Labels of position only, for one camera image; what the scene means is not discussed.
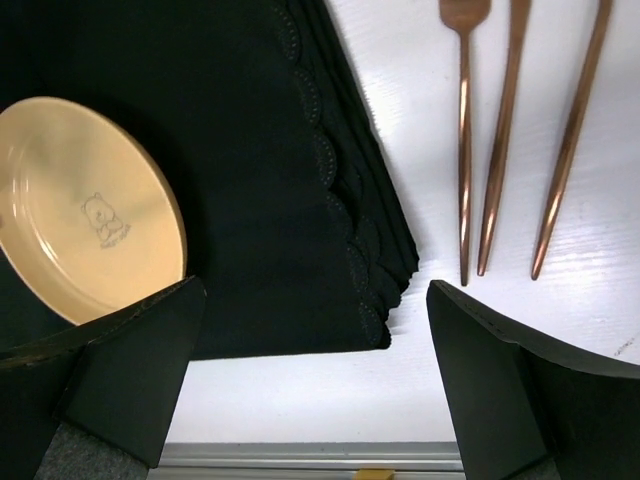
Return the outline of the beige plate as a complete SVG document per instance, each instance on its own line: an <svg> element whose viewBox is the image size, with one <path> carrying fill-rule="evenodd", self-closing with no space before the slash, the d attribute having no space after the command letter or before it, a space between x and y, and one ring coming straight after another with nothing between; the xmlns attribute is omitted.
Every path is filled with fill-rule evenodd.
<svg viewBox="0 0 640 480"><path fill-rule="evenodd" d="M186 275L185 226L160 168L116 123L61 98L1 114L1 247L36 297L74 325Z"/></svg>

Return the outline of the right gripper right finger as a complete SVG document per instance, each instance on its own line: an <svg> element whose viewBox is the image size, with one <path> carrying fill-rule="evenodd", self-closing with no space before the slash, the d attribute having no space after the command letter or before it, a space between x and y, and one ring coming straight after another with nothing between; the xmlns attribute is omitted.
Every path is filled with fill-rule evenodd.
<svg viewBox="0 0 640 480"><path fill-rule="evenodd" d="M442 280L426 304L467 478L638 478L638 366L544 334Z"/></svg>

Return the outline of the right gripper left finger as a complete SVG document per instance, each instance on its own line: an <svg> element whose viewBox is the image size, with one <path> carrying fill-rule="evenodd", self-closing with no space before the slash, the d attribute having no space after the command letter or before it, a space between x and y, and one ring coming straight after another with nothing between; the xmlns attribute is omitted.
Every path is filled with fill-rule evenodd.
<svg viewBox="0 0 640 480"><path fill-rule="evenodd" d="M182 280L1 354L4 479L145 479L159 464L206 291Z"/></svg>

